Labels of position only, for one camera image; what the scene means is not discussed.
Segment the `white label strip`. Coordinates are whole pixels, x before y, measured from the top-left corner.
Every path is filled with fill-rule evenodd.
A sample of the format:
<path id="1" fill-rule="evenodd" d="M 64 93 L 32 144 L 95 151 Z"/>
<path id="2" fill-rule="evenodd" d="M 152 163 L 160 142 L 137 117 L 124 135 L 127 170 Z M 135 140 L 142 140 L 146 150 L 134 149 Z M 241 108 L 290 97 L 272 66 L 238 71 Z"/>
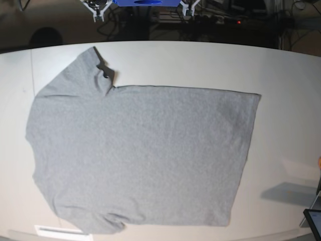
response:
<path id="1" fill-rule="evenodd" d="M 51 227 L 51 226 L 43 226 L 43 225 L 34 225 L 37 235 L 44 235 L 47 233 L 64 233 L 64 234 L 72 234 L 72 235 L 89 235 L 88 233 L 84 233 L 78 229 L 69 229 L 69 228 L 59 228 L 59 227 Z"/>

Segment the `black power strip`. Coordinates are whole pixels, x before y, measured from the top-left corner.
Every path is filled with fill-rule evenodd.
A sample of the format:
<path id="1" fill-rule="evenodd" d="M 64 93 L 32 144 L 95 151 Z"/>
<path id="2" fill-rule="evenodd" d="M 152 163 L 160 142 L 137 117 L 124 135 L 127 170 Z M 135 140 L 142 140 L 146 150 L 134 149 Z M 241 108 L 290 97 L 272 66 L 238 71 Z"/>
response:
<path id="1" fill-rule="evenodd" d="M 222 15 L 194 15 L 183 16 L 170 12 L 169 14 L 160 14 L 157 18 L 159 23 L 211 23 L 216 25 L 242 25 L 247 23 L 246 18 L 237 18 L 235 16 Z"/>

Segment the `grey T-shirt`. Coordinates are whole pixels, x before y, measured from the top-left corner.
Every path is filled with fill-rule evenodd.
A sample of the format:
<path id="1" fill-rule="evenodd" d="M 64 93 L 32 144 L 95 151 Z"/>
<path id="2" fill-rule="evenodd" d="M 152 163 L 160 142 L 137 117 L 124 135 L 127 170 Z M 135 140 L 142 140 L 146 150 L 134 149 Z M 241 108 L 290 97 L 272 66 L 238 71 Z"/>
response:
<path id="1" fill-rule="evenodd" d="M 26 139 L 52 211 L 86 233 L 227 226 L 260 95 L 113 85 L 94 48 L 35 97 Z"/>

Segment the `black tablet with stand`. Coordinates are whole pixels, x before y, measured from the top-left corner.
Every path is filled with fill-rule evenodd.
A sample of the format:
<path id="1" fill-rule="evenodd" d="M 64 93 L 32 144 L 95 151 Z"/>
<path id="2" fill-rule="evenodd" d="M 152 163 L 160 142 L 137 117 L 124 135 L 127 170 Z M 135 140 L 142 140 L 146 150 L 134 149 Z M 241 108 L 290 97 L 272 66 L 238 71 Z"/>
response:
<path id="1" fill-rule="evenodd" d="M 310 208 L 303 211 L 304 218 L 299 227 L 309 227 L 315 240 L 320 241 L 320 180 L 316 190 L 316 196 Z"/>

